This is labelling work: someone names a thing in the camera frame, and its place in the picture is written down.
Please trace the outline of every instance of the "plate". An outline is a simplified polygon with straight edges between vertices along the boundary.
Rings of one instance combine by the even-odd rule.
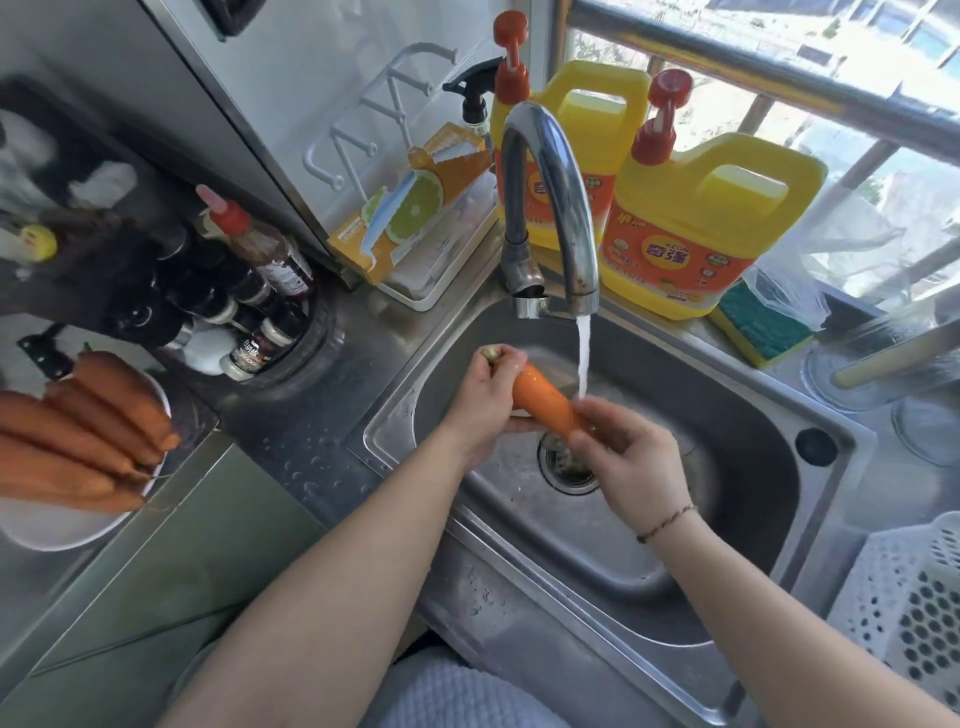
[[[170,400],[166,392],[152,376],[141,372],[156,390],[167,416],[170,415]],[[153,478],[144,483],[140,493],[146,496],[153,489],[156,477],[166,461],[156,466]],[[130,517],[135,511],[122,513],[95,513],[63,508],[47,503],[34,503],[30,500],[12,500],[0,497],[0,529],[16,544],[34,551],[66,551],[68,548],[84,546],[109,533],[118,523]]]

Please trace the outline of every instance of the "forearm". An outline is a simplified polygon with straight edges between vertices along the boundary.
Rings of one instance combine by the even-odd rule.
[[[696,514],[664,529],[651,547],[773,728],[960,722],[812,614]]]
[[[462,455],[440,429],[224,636],[166,725],[354,726],[413,611]]]

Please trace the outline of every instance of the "clear plastic bag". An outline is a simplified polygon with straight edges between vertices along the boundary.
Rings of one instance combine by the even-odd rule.
[[[908,300],[902,240],[903,228],[892,226],[876,207],[828,183],[743,279],[768,308],[819,331],[829,315],[819,281],[852,296],[882,285],[884,300]]]

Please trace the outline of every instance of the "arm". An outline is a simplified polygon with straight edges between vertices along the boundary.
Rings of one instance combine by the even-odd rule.
[[[441,425],[260,595],[164,718],[173,726],[355,726],[413,611],[464,474],[510,417],[526,355],[476,353]]]
[[[690,502],[676,440],[623,407],[577,402],[594,437],[570,447],[612,509],[650,533]],[[774,728],[935,728],[960,718],[848,641],[720,539],[695,511],[648,545],[684,590],[764,719]]]

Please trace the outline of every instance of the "bottle handle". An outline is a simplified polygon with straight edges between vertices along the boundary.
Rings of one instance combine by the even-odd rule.
[[[691,150],[693,158],[686,163],[686,174],[699,183],[717,168],[729,165],[780,182],[787,192],[770,214],[799,218],[827,178],[827,167],[816,157],[748,134],[721,134],[704,147]]]
[[[591,61],[568,61],[540,95],[540,103],[554,113],[573,91],[594,91],[618,96],[626,103],[620,128],[635,133],[647,115],[650,76],[638,68],[621,68]]]

